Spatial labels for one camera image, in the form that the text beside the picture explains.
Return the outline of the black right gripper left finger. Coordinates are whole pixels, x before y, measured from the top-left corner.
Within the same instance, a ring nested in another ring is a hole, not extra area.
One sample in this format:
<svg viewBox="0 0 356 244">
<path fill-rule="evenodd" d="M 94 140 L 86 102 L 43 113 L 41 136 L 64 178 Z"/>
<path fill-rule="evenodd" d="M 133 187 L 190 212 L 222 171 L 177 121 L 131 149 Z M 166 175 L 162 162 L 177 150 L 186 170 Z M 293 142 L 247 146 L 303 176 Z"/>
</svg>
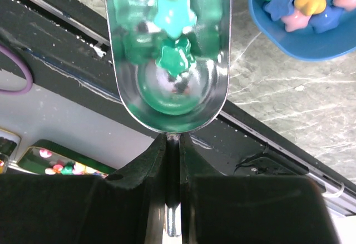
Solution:
<svg viewBox="0 0 356 244">
<path fill-rule="evenodd" d="M 166 139 L 108 175 L 1 175 L 2 243 L 161 243 Z"/>
</svg>

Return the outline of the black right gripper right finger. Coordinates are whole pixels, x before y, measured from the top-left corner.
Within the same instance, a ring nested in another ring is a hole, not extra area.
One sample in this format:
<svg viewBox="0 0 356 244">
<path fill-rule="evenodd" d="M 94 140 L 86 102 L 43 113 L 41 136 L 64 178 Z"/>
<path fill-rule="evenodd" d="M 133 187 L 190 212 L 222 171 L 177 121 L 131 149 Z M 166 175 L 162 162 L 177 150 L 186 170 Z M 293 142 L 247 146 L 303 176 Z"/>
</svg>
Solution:
<svg viewBox="0 0 356 244">
<path fill-rule="evenodd" d="M 317 184 L 305 176 L 225 176 L 180 137 L 184 243 L 338 243 Z"/>
</svg>

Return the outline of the silver metal scoop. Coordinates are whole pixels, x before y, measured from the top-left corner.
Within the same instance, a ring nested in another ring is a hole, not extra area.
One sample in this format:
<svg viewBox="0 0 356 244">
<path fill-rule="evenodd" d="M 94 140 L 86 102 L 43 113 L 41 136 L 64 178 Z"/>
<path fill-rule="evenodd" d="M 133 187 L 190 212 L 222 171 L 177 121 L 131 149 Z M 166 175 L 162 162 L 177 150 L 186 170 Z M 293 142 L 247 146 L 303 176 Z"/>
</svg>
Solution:
<svg viewBox="0 0 356 244">
<path fill-rule="evenodd" d="M 164 229 L 189 229 L 187 164 L 205 160 L 191 134 L 225 104 L 232 0 L 105 0 L 112 63 L 121 103 L 162 134 L 167 155 Z"/>
</svg>

